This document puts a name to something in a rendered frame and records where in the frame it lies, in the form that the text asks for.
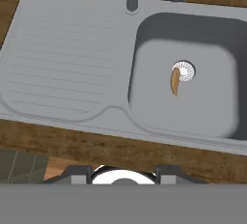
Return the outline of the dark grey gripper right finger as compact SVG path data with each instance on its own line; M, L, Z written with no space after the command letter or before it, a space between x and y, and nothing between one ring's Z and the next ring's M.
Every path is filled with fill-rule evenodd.
M187 175L176 165L157 165L154 167L156 184L206 184L205 181Z

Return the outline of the grey steel sink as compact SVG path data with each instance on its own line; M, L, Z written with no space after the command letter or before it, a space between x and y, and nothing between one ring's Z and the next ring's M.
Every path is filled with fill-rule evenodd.
M0 48L0 118L247 155L247 9L19 0Z

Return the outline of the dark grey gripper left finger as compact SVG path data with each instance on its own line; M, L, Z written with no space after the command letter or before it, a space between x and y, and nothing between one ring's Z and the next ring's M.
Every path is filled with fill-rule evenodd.
M90 165L70 165L61 175L49 178L43 183L91 184L93 172Z

